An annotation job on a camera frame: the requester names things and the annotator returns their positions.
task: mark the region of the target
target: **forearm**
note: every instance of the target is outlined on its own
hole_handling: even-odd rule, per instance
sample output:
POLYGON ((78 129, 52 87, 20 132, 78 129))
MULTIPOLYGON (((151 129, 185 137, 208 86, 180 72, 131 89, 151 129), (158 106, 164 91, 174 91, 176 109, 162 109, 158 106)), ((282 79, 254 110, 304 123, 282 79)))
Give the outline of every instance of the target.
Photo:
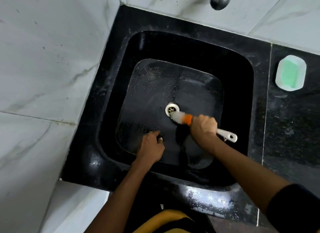
POLYGON ((85 233, 122 233, 138 192, 149 167, 133 162, 128 174, 110 196, 85 233))
POLYGON ((217 136, 212 139, 209 152, 228 169, 246 194, 265 214, 273 196, 290 183, 234 150, 217 136))

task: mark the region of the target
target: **orange brush band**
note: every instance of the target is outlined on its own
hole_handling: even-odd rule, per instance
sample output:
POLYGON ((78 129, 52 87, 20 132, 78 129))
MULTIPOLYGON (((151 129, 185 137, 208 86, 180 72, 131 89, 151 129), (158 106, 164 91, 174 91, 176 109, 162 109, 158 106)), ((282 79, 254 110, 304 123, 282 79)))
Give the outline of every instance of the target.
POLYGON ((187 124, 188 126, 191 125, 191 121, 192 121, 192 115, 190 115, 190 114, 186 114, 186 115, 182 118, 182 123, 183 123, 183 124, 187 124))

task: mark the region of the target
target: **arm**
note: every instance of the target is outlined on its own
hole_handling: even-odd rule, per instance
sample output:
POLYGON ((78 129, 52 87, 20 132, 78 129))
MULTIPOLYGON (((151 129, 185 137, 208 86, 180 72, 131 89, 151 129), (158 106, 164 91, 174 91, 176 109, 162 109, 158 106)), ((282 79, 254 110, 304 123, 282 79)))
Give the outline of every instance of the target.
POLYGON ((198 145, 213 154, 228 169, 264 214, 270 200, 290 184, 218 138, 217 122, 214 118, 203 115, 193 117, 190 131, 198 145))
POLYGON ((143 136, 141 149, 131 168, 110 196, 85 233, 122 233, 140 184, 151 166, 159 161, 165 149, 159 131, 143 136))

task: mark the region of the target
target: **drain strainer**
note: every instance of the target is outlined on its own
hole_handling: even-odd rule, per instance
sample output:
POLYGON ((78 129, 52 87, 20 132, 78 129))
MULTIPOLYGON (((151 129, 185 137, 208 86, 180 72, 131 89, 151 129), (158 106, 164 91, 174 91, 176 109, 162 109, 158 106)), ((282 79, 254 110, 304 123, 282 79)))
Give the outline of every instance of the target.
POLYGON ((165 107, 165 113, 167 114, 168 117, 170 117, 170 115, 175 111, 180 111, 180 108, 176 103, 170 102, 165 107))

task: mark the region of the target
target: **hand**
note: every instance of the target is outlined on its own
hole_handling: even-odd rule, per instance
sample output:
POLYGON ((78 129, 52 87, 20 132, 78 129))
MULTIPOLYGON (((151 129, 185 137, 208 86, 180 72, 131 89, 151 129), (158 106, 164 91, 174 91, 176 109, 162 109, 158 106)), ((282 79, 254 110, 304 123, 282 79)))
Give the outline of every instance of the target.
POLYGON ((137 153, 137 158, 135 160, 140 166, 146 166, 148 170, 151 166, 158 162, 165 150, 162 138, 157 141, 157 136, 160 131, 149 132, 142 138, 141 148, 137 153))
POLYGON ((218 123, 213 117, 199 115, 193 117, 190 132, 194 141, 204 150, 212 149, 214 138, 217 138, 218 123))

